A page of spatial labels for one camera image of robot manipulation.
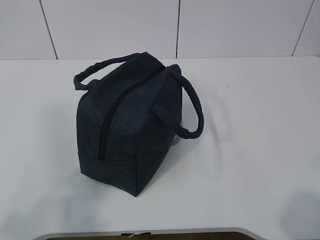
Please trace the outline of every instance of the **tile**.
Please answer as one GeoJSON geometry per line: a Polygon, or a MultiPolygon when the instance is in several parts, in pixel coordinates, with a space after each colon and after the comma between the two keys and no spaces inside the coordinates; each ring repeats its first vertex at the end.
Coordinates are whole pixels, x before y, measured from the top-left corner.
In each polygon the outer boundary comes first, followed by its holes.
{"type": "Polygon", "coordinates": [[[176,57],[179,0],[42,0],[59,59],[176,57]]]}
{"type": "Polygon", "coordinates": [[[56,59],[39,0],[0,1],[0,60],[56,59]]]}
{"type": "Polygon", "coordinates": [[[320,0],[314,0],[294,56],[320,57],[320,0]]]}
{"type": "Polygon", "coordinates": [[[291,56],[312,0],[181,0],[179,58],[291,56]]]}

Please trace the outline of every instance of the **bag handle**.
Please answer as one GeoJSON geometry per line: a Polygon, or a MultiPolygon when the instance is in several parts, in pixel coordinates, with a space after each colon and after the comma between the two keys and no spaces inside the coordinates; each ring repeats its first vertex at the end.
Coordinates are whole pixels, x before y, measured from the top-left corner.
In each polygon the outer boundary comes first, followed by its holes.
{"type": "Polygon", "coordinates": [[[175,134],[183,139],[197,139],[200,137],[204,130],[204,114],[202,112],[202,107],[198,95],[195,89],[192,87],[191,83],[182,75],[172,71],[170,75],[178,81],[188,94],[192,105],[198,116],[198,128],[196,131],[190,132],[189,130],[183,128],[167,110],[165,110],[160,105],[153,105],[151,111],[155,113],[160,119],[162,119],[171,128],[175,134]]]}
{"type": "Polygon", "coordinates": [[[80,72],[78,75],[74,76],[73,79],[73,83],[75,86],[75,90],[83,90],[83,91],[87,91],[90,90],[94,85],[96,85],[96,83],[98,83],[98,79],[93,79],[91,80],[87,85],[82,84],[81,82],[83,80],[85,80],[87,77],[89,77],[90,75],[98,72],[99,70],[105,68],[106,66],[109,66],[111,64],[116,64],[116,63],[122,63],[122,62],[126,62],[136,56],[138,56],[139,53],[134,53],[128,56],[123,56],[123,57],[118,57],[118,58],[112,58],[109,60],[105,60],[102,62],[97,62],[96,64],[88,67],[86,70],[84,70],[83,72],[80,72]]]}

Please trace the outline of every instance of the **lunch bag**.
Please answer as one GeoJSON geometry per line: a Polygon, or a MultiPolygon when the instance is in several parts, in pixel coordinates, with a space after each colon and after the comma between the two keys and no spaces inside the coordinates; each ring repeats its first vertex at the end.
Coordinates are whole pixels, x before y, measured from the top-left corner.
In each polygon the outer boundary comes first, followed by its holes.
{"type": "Polygon", "coordinates": [[[81,173],[137,196],[164,160],[175,135],[196,139],[204,129],[200,100],[177,64],[165,67],[147,52],[98,62],[74,77],[87,91],[76,114],[81,173]],[[123,63],[100,80],[81,82],[104,67],[123,63]],[[198,116],[181,126],[182,88],[198,116]]]}

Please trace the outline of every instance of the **denim fabric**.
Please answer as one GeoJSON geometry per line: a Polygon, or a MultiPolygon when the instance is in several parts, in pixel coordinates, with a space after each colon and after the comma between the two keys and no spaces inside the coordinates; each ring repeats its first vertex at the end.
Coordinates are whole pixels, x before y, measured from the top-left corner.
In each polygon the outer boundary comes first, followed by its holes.
{"type": "MultiPolygon", "coordinates": [[[[147,52],[132,56],[124,57],[127,62],[90,85],[81,81],[122,58],[97,63],[78,74],[74,82],[78,90],[89,89],[79,102],[76,116],[81,173],[137,196],[157,171],[176,135],[168,126],[171,122],[163,121],[152,108],[165,109],[170,121],[179,125],[182,86],[171,75],[181,75],[177,65],[164,68],[147,52]]],[[[200,121],[203,128],[203,116],[200,121]]]]}

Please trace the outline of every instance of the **white table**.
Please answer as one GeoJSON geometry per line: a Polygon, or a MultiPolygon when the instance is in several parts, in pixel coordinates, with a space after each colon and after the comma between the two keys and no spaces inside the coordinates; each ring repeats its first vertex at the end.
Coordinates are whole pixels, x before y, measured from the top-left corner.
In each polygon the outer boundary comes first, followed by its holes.
{"type": "MultiPolygon", "coordinates": [[[[137,198],[80,174],[83,92],[73,76],[95,62],[0,61],[1,240],[114,231],[320,238],[320,58],[163,60],[192,82],[205,128],[170,149],[137,198]]],[[[187,98],[183,107],[183,125],[195,129],[187,98]]]]}

